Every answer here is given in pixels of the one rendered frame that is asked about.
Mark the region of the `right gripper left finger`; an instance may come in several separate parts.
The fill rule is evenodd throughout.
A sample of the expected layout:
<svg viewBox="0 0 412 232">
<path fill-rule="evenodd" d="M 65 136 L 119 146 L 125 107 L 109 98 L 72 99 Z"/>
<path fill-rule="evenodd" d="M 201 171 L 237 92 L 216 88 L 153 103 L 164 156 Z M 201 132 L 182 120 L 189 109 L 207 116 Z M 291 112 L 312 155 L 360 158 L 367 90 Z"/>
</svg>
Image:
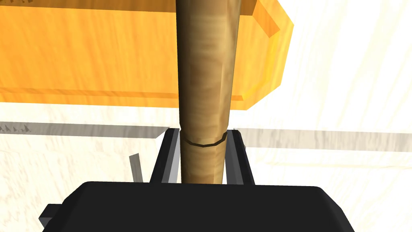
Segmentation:
<svg viewBox="0 0 412 232">
<path fill-rule="evenodd" d="M 180 130 L 168 128 L 165 131 L 150 183 L 176 183 L 181 154 Z"/>
</svg>

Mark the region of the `tan wooden handle bar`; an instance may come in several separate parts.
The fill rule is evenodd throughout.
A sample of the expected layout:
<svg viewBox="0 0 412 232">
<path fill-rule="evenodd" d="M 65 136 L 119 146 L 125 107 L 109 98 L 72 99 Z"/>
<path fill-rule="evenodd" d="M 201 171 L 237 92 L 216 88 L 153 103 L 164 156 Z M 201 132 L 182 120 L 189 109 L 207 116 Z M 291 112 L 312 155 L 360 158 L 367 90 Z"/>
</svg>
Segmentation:
<svg viewBox="0 0 412 232">
<path fill-rule="evenodd" d="M 176 0 L 182 183 L 221 184 L 241 0 Z"/>
</svg>

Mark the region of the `orange wooden drawer front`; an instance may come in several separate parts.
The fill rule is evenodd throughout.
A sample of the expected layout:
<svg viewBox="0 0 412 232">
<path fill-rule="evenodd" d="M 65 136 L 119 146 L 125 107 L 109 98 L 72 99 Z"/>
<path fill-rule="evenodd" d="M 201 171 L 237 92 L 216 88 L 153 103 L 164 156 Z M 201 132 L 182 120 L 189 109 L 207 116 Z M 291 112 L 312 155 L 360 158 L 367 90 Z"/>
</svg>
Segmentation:
<svg viewBox="0 0 412 232">
<path fill-rule="evenodd" d="M 282 80 L 293 23 L 242 0 L 231 110 Z M 0 102 L 178 107 L 175 0 L 0 0 Z"/>
</svg>

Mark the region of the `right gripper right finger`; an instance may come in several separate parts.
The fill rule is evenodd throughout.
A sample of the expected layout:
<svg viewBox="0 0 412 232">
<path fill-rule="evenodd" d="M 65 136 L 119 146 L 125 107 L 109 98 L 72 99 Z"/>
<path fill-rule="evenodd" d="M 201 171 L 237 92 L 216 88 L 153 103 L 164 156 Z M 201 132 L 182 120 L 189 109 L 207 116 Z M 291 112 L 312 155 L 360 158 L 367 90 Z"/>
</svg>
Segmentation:
<svg viewBox="0 0 412 232">
<path fill-rule="evenodd" d="M 238 130 L 227 131 L 225 168 L 227 184 L 255 185 L 246 147 Z"/>
</svg>

